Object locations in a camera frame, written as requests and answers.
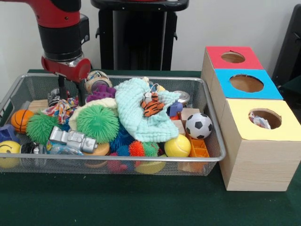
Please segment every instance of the orange tiger plush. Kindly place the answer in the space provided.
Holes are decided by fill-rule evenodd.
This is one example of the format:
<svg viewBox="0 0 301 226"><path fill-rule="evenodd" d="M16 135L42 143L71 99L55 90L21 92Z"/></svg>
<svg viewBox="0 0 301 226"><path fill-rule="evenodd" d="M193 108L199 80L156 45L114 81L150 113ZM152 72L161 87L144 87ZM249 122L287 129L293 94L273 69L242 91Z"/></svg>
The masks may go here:
<svg viewBox="0 0 301 226"><path fill-rule="evenodd" d="M158 93L145 93L141 107L144 109L144 116L150 117L160 112L164 107L164 103L159 102Z"/></svg>

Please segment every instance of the smiley face ball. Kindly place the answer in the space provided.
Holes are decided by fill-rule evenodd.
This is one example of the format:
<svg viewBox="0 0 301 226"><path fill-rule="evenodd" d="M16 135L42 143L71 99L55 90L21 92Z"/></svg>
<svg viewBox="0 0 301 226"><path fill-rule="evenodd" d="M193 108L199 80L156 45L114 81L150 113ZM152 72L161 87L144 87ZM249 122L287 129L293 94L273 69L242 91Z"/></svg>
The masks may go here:
<svg viewBox="0 0 301 226"><path fill-rule="evenodd" d="M16 132L25 134L28 120L34 115L29 110L19 110L11 117L11 124L15 128Z"/></svg>
<svg viewBox="0 0 301 226"><path fill-rule="evenodd" d="M179 134L177 138L165 142L164 149L168 157L188 157L191 151L191 144L187 137Z"/></svg>
<svg viewBox="0 0 301 226"><path fill-rule="evenodd" d="M193 139L201 140L210 135L213 129L211 119L204 113L195 113L186 121L186 132Z"/></svg>
<svg viewBox="0 0 301 226"><path fill-rule="evenodd" d="M21 146L14 141L0 143L0 153L20 153ZM0 158L0 168L13 168L19 164L18 158Z"/></svg>

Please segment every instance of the light green blanket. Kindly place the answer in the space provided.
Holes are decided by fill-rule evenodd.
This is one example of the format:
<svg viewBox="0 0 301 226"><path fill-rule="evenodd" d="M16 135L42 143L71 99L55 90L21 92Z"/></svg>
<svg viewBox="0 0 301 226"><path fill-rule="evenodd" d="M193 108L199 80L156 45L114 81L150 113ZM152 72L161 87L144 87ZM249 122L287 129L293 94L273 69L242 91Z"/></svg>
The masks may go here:
<svg viewBox="0 0 301 226"><path fill-rule="evenodd" d="M119 119L124 128L141 142L165 142L179 135L178 128L169 119L166 111L180 94L168 91L158 93L159 101L164 103L161 112L144 117L140 102L150 87L142 79L133 78L115 87Z"/></svg>

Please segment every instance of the stacked wooden boxes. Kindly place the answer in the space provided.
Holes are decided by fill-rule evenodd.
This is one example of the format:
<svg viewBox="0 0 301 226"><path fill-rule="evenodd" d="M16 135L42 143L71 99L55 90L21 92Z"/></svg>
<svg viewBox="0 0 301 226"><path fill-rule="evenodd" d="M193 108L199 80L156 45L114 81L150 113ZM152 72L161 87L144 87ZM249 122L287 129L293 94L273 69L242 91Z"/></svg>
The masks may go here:
<svg viewBox="0 0 301 226"><path fill-rule="evenodd" d="M301 160L301 125L249 47L206 47L210 90L227 156L228 191L285 191ZM251 122L250 113L271 129Z"/></svg>

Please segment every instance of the wire mesh basket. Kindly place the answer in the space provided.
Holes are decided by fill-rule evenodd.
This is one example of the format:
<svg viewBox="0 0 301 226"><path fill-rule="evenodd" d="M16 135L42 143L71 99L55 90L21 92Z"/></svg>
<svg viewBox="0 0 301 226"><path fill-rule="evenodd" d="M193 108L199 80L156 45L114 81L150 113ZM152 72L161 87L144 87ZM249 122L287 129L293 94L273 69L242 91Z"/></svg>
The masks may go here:
<svg viewBox="0 0 301 226"><path fill-rule="evenodd" d="M109 76L114 86L131 79L130 76ZM80 174L155 174L207 176L226 154L221 131L214 112L206 83L199 78L149 77L166 90L185 91L190 95L188 106L200 109L213 122L213 131L205 139L209 158L77 156L49 154L0 153L0 161L14 159L18 165L0 168L0 172L80 173ZM72 96L77 94L74 83L65 83ZM1 125L9 122L12 114L26 101L47 99L47 94L57 87L57 77L51 74L25 74L13 84L0 104L3 112ZM21 144L30 142L26 135L18 134Z"/></svg>

